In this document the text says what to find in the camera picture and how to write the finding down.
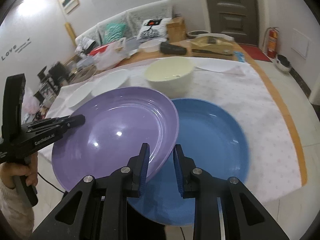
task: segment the red fire extinguisher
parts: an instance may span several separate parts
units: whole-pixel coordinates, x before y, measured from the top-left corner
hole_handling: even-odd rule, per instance
[[[279,37],[279,31],[277,30],[278,27],[271,27],[266,30],[266,34],[269,31],[269,36],[268,36],[268,46],[267,46],[267,56],[270,58],[275,58],[276,57],[276,46],[277,46],[277,39]]]

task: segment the plastic bag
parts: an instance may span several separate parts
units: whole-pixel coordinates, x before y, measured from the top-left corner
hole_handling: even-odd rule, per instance
[[[94,60],[98,70],[108,70],[116,66],[120,61],[127,57],[125,51],[125,40],[111,43],[104,53],[99,53]]]
[[[35,114],[39,110],[40,101],[33,96],[29,87],[24,90],[22,108],[29,114]]]

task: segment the blue gripper pad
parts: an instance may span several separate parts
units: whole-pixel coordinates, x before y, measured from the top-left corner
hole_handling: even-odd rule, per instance
[[[173,149],[173,164],[176,172],[178,190],[182,197],[183,196],[183,175],[182,175],[182,169],[181,169],[180,160],[179,160],[176,148]]]
[[[149,157],[150,157],[150,145],[148,144],[146,148],[146,152],[142,161],[142,167],[140,172],[140,181],[139,181],[139,196],[143,195],[146,189],[146,179],[149,165]]]

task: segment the white plate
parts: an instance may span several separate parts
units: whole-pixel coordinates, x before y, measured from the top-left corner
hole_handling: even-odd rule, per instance
[[[89,101],[91,99],[90,92],[94,88],[95,84],[95,82],[87,82],[79,87],[66,101],[66,106],[75,111],[85,102]]]
[[[91,95],[96,97],[104,92],[129,86],[130,71],[126,69],[120,69],[114,71],[107,76],[100,79],[96,86],[92,89]]]

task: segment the cushion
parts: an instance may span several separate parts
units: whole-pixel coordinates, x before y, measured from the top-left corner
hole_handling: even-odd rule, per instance
[[[127,12],[129,25],[133,29],[133,36],[137,36],[143,21],[172,18],[172,0],[148,3],[129,9]]]
[[[142,23],[137,40],[147,41],[153,38],[167,37],[167,23],[171,18],[166,19],[148,19]]]
[[[109,23],[106,26],[106,30],[103,37],[103,45],[106,45],[110,42],[117,41],[121,39],[124,35],[126,29],[125,23]]]
[[[122,12],[122,13],[119,13],[117,15],[114,15],[102,22],[99,22],[97,24],[97,28],[98,28],[98,31],[100,33],[100,36],[102,37],[102,40],[103,40],[103,37],[104,37],[104,34],[105,34],[105,31],[106,31],[106,27],[109,23],[124,23],[127,25],[125,31],[124,31],[124,35],[123,37],[126,37],[127,39],[130,39],[133,37],[133,32],[132,32],[132,28],[128,22],[128,14],[127,12]]]
[[[80,57],[86,57],[95,47],[97,47],[97,42],[89,39],[88,37],[83,37],[79,45],[76,47],[75,54]]]
[[[75,39],[76,44],[79,45],[79,43],[83,40],[84,37],[94,40],[98,46],[101,46],[100,35],[96,25],[90,28],[89,30],[85,31],[78,37],[76,37]]]

